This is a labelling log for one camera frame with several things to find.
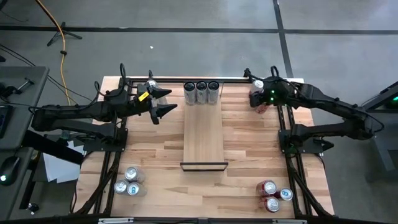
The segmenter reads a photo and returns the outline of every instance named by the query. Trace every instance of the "tripod stand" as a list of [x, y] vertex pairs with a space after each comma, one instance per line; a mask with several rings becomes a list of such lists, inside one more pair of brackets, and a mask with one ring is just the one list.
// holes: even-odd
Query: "tripod stand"
[[[64, 35], [68, 34], [68, 35], [71, 35], [72, 37], [76, 37], [79, 40], [82, 39], [82, 37], [80, 37], [79, 35], [76, 35], [76, 34], [73, 34], [73, 33], [69, 32], [69, 31], [64, 30], [63, 28], [65, 28], [65, 26], [66, 26], [66, 23], [62, 22], [60, 27], [61, 27], [62, 32], [63, 32]], [[51, 38], [51, 40], [47, 43], [47, 46], [50, 47], [60, 36], [61, 36], [60, 32], [57, 31], [55, 33], [55, 35]]]

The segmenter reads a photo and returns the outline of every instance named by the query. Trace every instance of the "yellow tag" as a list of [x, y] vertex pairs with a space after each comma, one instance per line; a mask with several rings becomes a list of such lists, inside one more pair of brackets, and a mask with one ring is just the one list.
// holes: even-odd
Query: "yellow tag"
[[148, 96], [149, 96], [149, 93], [148, 93], [148, 92], [145, 92], [145, 93], [143, 93], [141, 96], [139, 96], [138, 100], [139, 100], [139, 101], [142, 101], [142, 100], [144, 100], [145, 98], [147, 98]]

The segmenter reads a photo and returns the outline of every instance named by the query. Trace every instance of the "soda can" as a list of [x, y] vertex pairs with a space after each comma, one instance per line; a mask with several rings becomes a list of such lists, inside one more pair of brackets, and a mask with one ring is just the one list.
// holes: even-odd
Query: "soda can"
[[280, 190], [277, 190], [274, 194], [275, 198], [280, 198], [282, 200], [291, 200], [293, 198], [293, 192], [290, 188], [284, 187]]
[[131, 196], [145, 196], [147, 189], [142, 184], [133, 182], [128, 185], [127, 193]]
[[[251, 83], [251, 89], [250, 89], [249, 95], [254, 92], [257, 92], [257, 91], [262, 93], [264, 91], [263, 88], [264, 88], [264, 82], [261, 80], [255, 80], [254, 82]], [[263, 114], [267, 111], [268, 107], [269, 107], [269, 105], [262, 104], [262, 105], [256, 107], [255, 111], [258, 114]]]
[[143, 183], [145, 180], [145, 174], [138, 167], [129, 167], [124, 173], [126, 180], [129, 182]]
[[197, 104], [204, 105], [207, 102], [207, 84], [204, 81], [197, 83]]
[[197, 94], [195, 84], [193, 82], [187, 82], [184, 84], [184, 96], [185, 102], [188, 105], [194, 105], [197, 101]]
[[259, 207], [267, 210], [268, 212], [278, 212], [279, 201], [275, 197], [261, 198], [259, 202]]
[[[157, 84], [157, 82], [156, 82], [155, 80], [148, 80], [148, 81], [146, 82], [146, 85], [153, 86], [153, 87], [156, 87], [156, 88], [159, 87], [159, 85]], [[163, 96], [163, 97], [160, 97], [159, 99], [156, 99], [155, 102], [156, 102], [155, 105], [158, 105], [158, 104], [166, 105], [166, 104], [167, 104], [166, 96]]]
[[257, 184], [256, 190], [260, 196], [273, 196], [276, 192], [276, 184], [272, 180], [265, 180]]
[[220, 88], [220, 84], [216, 81], [211, 81], [208, 84], [208, 94], [207, 94], [207, 102], [210, 105], [215, 105], [218, 100], [218, 89]]
[[127, 194], [127, 186], [129, 182], [126, 180], [118, 180], [114, 183], [113, 189], [117, 194]]
[[249, 95], [256, 91], [262, 93], [262, 91], [264, 91], [263, 88], [264, 88], [264, 82], [261, 80], [255, 80], [254, 82], [251, 83], [251, 89]]

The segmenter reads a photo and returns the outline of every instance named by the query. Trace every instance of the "computer mouse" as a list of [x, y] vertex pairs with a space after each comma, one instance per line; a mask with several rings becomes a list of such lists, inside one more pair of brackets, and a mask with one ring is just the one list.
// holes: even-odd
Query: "computer mouse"
[[11, 185], [15, 182], [18, 175], [18, 168], [21, 159], [17, 156], [8, 157], [0, 167], [0, 184]]

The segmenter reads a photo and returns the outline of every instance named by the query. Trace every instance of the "yellow cable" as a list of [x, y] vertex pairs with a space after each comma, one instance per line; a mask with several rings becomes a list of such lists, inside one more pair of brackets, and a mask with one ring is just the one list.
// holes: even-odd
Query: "yellow cable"
[[[46, 13], [51, 17], [51, 19], [54, 21], [55, 25], [57, 26], [58, 30], [60, 31], [61, 36], [62, 36], [62, 44], [63, 44], [62, 50], [65, 51], [65, 47], [66, 47], [65, 36], [63, 35], [61, 27], [58, 25], [58, 22], [54, 19], [54, 17], [51, 15], [49, 10], [47, 10], [47, 8], [43, 5], [43, 3], [40, 2], [40, 0], [36, 0], [36, 1], [37, 1], [37, 3], [39, 3], [42, 6], [42, 8], [46, 11]], [[63, 83], [63, 86], [65, 87], [65, 94], [68, 99], [68, 105], [70, 106], [71, 104], [70, 104], [69, 94], [68, 94], [68, 90], [67, 90], [67, 84], [65, 83], [65, 78], [63, 77], [63, 61], [64, 60], [65, 60], [65, 55], [62, 54], [60, 72], [61, 72], [62, 83]]]

